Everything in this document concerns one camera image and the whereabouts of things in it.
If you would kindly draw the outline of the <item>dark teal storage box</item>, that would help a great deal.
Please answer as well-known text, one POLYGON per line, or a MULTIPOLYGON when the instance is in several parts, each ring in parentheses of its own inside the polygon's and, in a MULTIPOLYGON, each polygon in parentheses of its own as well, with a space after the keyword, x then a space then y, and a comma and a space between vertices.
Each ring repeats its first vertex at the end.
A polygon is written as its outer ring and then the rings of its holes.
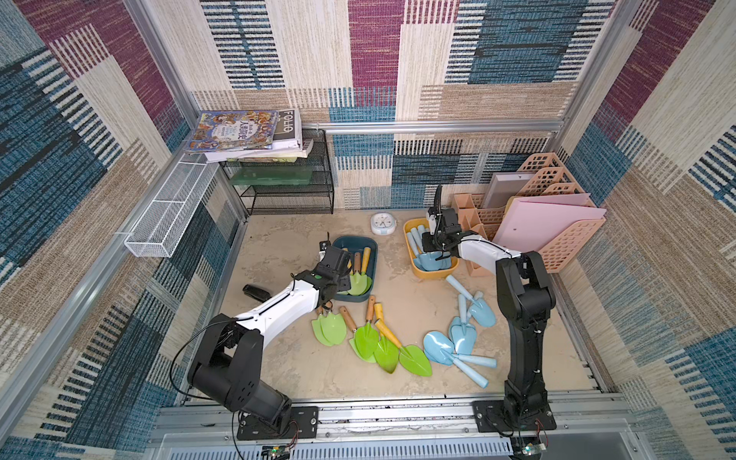
POLYGON ((333 246, 345 249, 352 255, 360 253, 361 266, 358 269, 360 276, 365 275, 367 284, 360 295, 350 295, 349 291, 339 292, 335 300, 348 303, 360 303, 369 299, 376 278, 378 244, 368 237, 346 235, 333 241, 333 246))

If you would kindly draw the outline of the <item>green shovel wooden handle hidden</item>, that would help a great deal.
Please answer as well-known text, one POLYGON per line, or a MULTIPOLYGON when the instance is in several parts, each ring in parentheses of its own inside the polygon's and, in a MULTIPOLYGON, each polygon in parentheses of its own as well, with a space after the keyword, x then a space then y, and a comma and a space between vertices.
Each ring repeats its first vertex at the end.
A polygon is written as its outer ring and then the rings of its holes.
MULTIPOLYGON (((339 312, 340 312, 340 314, 342 315, 342 317, 343 317, 343 320, 345 321, 345 324, 346 324, 346 326, 347 326, 347 329, 348 329, 348 330, 349 330, 349 331, 350 331, 350 332, 351 332, 352 334, 356 333, 356 330, 358 329, 358 327, 356 326, 356 323, 354 322, 354 320, 353 320, 353 318, 352 318, 351 314, 349 314, 349 312, 348 312, 347 308, 346 308, 346 307, 344 307, 344 306, 340 306, 340 307, 339 307, 339 312)), ((361 359, 362 359, 363 361, 365 361, 365 362, 369 362, 369 363, 374 363, 374 362, 375 362, 375 360, 374 360, 373 358, 370 358, 370 360, 368 360, 367 358, 363 358, 363 357, 361 356, 361 354, 360 354, 360 353, 358 352, 358 348, 356 347, 357 345, 356 345, 356 342, 355 342, 355 338, 354 338, 354 337, 350 338, 350 339, 349 339, 349 341, 348 341, 348 343, 350 344, 350 346, 351 346, 351 348, 353 349, 353 351, 355 352, 355 354, 356 354, 356 355, 357 355, 357 356, 358 356, 359 358, 361 358, 361 359)))

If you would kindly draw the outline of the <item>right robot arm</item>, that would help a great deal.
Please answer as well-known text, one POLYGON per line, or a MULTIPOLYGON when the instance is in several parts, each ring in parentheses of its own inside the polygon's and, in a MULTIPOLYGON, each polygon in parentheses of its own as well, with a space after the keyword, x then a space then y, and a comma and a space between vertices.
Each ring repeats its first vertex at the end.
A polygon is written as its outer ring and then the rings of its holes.
POLYGON ((536 252, 521 253, 465 231, 452 208, 442 206, 437 187, 427 210, 427 252, 439 251, 481 265, 496 276, 496 300, 510 330, 510 370, 501 401, 482 401, 475 417, 482 432, 512 436, 517 431, 557 429, 542 376, 544 331, 556 306, 554 289, 536 252))

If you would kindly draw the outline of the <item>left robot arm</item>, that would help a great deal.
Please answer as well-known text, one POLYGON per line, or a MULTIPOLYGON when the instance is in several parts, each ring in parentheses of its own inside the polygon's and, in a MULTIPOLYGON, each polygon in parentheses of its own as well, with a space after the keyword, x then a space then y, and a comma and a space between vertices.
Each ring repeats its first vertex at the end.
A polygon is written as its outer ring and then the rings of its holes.
POLYGON ((245 412, 270 430, 287 433, 291 399, 261 380, 263 354, 297 319, 350 289, 351 253, 326 241, 320 254, 314 268, 293 275, 285 289, 257 308, 215 316, 203 331, 187 383, 229 411, 245 412))

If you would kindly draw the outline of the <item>yellow storage box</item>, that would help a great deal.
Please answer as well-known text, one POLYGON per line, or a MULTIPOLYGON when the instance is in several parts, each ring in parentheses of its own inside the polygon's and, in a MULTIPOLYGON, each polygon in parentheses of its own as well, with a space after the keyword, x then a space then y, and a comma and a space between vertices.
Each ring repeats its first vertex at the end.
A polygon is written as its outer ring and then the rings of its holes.
POLYGON ((429 231, 429 223, 425 218, 411 218, 404 223, 404 240, 411 268, 420 279, 444 279, 455 272, 459 260, 450 257, 437 261, 438 255, 434 253, 425 255, 414 236, 423 236, 427 231, 429 231))

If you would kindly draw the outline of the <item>small white alarm clock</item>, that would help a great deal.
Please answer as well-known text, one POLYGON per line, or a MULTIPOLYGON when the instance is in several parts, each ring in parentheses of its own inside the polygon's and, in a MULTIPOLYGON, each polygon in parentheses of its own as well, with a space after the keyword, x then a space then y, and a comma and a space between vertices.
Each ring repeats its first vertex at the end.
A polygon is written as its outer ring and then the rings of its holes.
POLYGON ((392 214, 381 212, 370 218, 370 227, 374 235, 388 236, 396 231, 398 222, 392 214))

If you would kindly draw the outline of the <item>small black device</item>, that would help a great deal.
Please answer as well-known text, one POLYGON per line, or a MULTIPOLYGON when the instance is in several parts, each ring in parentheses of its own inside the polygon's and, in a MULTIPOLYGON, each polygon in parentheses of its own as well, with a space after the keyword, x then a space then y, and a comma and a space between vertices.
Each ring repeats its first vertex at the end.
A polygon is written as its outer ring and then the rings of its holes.
POLYGON ((272 294, 266 289, 251 284, 247 284, 243 287, 243 294, 259 303, 264 303, 272 297, 272 294))

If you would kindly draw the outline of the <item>grey folder in organizer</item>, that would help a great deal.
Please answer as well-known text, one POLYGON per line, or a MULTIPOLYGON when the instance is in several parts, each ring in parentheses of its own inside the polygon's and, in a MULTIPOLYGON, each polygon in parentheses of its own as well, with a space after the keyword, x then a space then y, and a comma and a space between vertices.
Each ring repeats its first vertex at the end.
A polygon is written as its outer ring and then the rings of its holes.
POLYGON ((482 209, 505 207, 511 197, 534 177, 533 172, 499 172, 490 182, 490 188, 482 201, 482 209))

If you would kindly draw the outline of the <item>pink file folder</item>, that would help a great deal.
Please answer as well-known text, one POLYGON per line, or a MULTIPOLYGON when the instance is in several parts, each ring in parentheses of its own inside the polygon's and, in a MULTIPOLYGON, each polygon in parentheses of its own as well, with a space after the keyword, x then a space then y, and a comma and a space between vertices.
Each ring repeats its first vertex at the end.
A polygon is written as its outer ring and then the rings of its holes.
POLYGON ((597 207, 515 199, 493 242, 519 252, 539 251, 575 222, 600 220, 606 214, 597 207))

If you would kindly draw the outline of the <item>green mat on shelf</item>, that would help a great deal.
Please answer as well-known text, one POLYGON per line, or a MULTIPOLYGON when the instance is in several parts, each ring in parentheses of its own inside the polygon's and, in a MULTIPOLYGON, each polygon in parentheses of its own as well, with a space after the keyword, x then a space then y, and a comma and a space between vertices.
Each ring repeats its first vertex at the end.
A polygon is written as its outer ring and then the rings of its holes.
POLYGON ((237 186, 291 186, 308 185, 314 172, 310 168, 274 166, 243 168, 230 182, 237 186))

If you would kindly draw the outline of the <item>white book stack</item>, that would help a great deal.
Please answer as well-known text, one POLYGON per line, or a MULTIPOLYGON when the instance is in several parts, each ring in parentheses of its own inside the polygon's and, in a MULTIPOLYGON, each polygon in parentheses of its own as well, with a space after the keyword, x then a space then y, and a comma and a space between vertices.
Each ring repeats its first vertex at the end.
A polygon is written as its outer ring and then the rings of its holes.
POLYGON ((209 162, 293 162, 306 158, 314 148, 314 140, 303 134, 301 113, 296 108, 276 110, 279 119, 269 149, 249 149, 248 151, 205 151, 209 162))

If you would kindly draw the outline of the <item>colourful picture book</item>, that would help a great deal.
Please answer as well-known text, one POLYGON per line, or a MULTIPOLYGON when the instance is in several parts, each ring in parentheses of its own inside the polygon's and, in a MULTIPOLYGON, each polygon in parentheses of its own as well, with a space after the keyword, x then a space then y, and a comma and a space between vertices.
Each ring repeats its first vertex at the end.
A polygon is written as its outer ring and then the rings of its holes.
POLYGON ((278 119, 276 110, 202 111, 185 148, 197 153, 266 150, 278 119))

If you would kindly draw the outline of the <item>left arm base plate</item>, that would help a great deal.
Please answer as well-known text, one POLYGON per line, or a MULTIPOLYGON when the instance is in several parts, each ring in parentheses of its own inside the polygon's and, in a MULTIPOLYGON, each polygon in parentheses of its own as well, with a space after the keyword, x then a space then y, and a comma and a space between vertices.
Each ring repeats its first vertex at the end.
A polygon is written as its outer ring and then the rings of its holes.
POLYGON ((284 417, 270 423, 254 414, 238 416, 236 439, 238 441, 268 441, 314 439, 319 423, 318 406, 293 406, 284 417))

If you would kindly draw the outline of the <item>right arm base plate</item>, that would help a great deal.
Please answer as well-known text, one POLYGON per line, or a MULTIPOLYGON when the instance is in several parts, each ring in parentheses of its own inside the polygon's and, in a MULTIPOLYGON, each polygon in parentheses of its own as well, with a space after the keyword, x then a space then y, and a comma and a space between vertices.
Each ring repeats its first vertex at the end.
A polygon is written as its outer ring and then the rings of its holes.
POLYGON ((471 403, 473 419, 479 432, 511 436, 513 432, 555 430, 557 422, 547 404, 541 409, 509 409, 504 400, 481 400, 471 403))

